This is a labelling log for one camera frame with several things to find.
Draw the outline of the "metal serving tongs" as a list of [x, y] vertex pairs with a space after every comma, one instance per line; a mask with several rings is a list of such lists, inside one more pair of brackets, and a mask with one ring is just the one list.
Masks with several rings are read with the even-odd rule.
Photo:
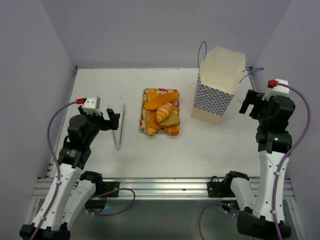
[[108, 108], [112, 109], [115, 114], [120, 114], [119, 120], [118, 120], [118, 129], [112, 130], [115, 147], [117, 150], [119, 150], [121, 148], [126, 106], [125, 106], [125, 103], [122, 101], [122, 102], [114, 103], [111, 105], [109, 104]]

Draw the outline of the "blue checkered paper bag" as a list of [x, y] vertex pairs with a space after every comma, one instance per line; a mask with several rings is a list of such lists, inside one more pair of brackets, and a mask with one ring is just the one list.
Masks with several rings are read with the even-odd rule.
[[263, 67], [246, 66], [246, 55], [202, 41], [197, 52], [198, 75], [191, 117], [219, 125], [240, 83]]

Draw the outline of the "fake croissant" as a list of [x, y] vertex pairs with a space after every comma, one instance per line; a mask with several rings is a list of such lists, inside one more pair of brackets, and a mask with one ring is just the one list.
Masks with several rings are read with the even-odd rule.
[[166, 103], [156, 110], [156, 120], [158, 123], [166, 120], [172, 112], [172, 104]]

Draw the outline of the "fake bread slice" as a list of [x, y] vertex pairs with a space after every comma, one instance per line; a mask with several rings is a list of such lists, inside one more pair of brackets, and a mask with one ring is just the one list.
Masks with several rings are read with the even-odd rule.
[[171, 112], [167, 119], [159, 123], [161, 128], [172, 128], [180, 125], [180, 118], [179, 116]]

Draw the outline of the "twisted fake bread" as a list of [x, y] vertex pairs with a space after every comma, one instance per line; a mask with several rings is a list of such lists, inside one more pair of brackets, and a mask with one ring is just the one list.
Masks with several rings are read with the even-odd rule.
[[163, 129], [167, 134], [171, 136], [177, 136], [180, 133], [179, 111], [174, 103], [171, 103], [171, 105], [171, 113], [166, 119], [167, 125]]

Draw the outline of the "long fake baguette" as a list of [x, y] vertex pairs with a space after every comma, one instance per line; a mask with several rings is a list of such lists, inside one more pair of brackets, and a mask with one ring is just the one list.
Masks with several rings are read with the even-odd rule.
[[[146, 103], [150, 102], [157, 96], [155, 88], [149, 88], [146, 92]], [[145, 119], [146, 133], [148, 136], [153, 136], [160, 130], [160, 126], [156, 120], [156, 111], [152, 110], [146, 111], [146, 119]]]

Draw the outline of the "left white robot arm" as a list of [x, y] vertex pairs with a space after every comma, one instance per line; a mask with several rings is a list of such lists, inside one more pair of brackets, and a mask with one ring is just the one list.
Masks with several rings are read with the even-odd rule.
[[83, 106], [69, 120], [57, 160], [57, 172], [47, 196], [31, 224], [19, 235], [24, 240], [68, 240], [71, 228], [86, 202], [103, 193], [102, 175], [83, 171], [91, 154], [90, 145], [100, 131], [117, 130], [120, 114], [108, 108], [106, 120], [99, 110], [88, 113]]

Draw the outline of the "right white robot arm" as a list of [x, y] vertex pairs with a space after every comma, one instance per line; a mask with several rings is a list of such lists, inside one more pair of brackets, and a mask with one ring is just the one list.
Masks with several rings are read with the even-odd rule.
[[245, 114], [250, 105], [253, 108], [249, 115], [259, 123], [255, 137], [260, 162], [258, 194], [253, 193], [249, 177], [236, 171], [225, 176], [222, 189], [227, 196], [236, 197], [240, 234], [262, 240], [284, 240], [292, 234], [283, 210], [287, 153], [292, 147], [292, 136], [286, 128], [296, 106], [287, 96], [266, 96], [254, 90], [247, 92], [239, 113]]

